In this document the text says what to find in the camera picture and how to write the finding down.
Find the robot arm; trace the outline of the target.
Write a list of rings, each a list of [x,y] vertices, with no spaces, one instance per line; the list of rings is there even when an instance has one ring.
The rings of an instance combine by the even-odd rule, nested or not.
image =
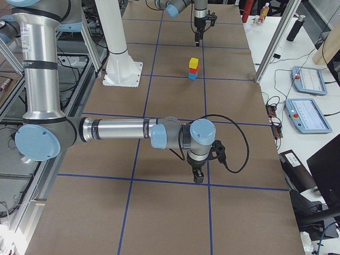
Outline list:
[[[176,118],[92,120],[67,117],[61,110],[56,30],[82,29],[80,1],[11,1],[20,26],[27,111],[15,134],[19,152],[35,161],[56,157],[77,142],[102,139],[150,139],[158,149],[179,149],[193,179],[203,181],[205,162],[216,158],[214,124],[204,118],[181,124]]]
[[[194,5],[194,26],[196,28],[196,31],[194,31],[194,41],[197,47],[200,46],[207,20],[210,19],[208,1],[155,0],[154,4],[156,9],[165,10],[172,19],[176,18],[189,5]]]

